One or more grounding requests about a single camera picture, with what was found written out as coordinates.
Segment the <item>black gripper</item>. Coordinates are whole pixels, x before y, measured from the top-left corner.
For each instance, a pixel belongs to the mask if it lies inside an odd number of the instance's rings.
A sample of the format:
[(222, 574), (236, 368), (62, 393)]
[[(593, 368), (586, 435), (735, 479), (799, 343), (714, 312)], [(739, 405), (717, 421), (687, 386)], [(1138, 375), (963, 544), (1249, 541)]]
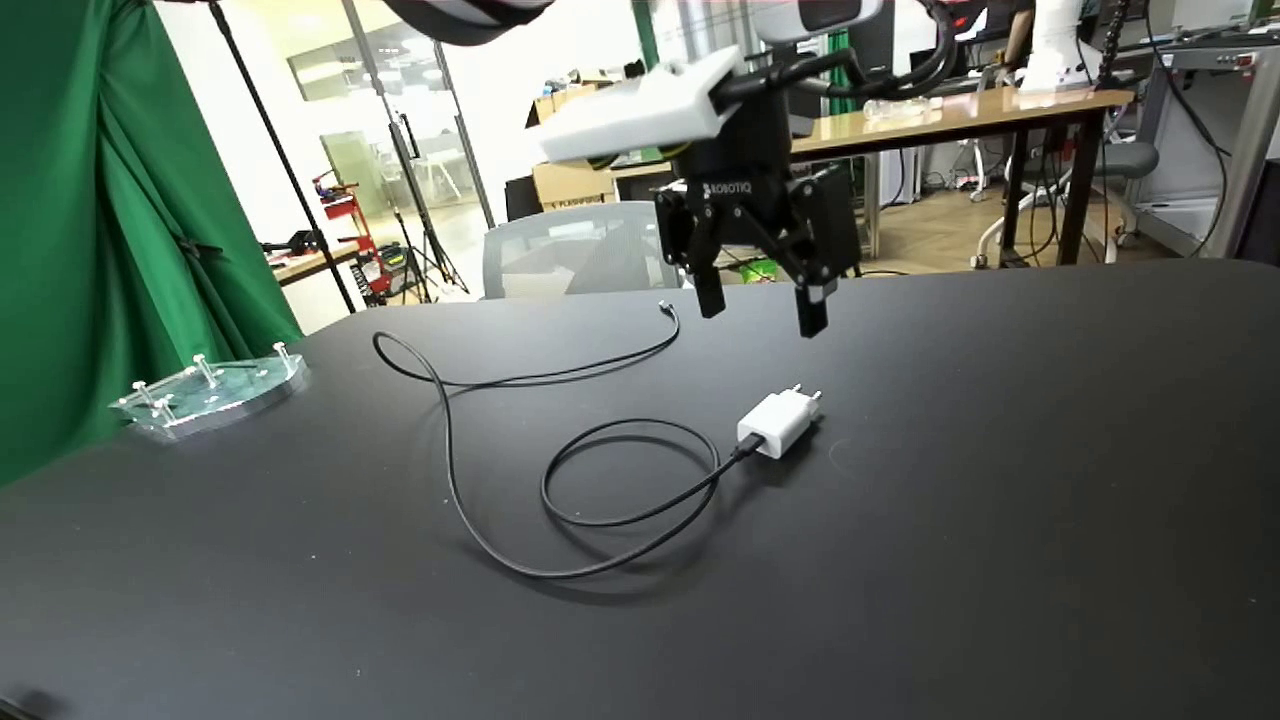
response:
[(673, 156), (681, 186), (655, 190), (662, 248), (692, 271), (704, 318), (724, 312), (722, 248), (759, 248), (796, 279), (799, 334), (820, 334), (831, 279), (859, 263), (851, 170), (840, 164), (792, 166), (781, 87), (724, 81), (714, 108), (722, 127), (707, 138), (687, 138)]

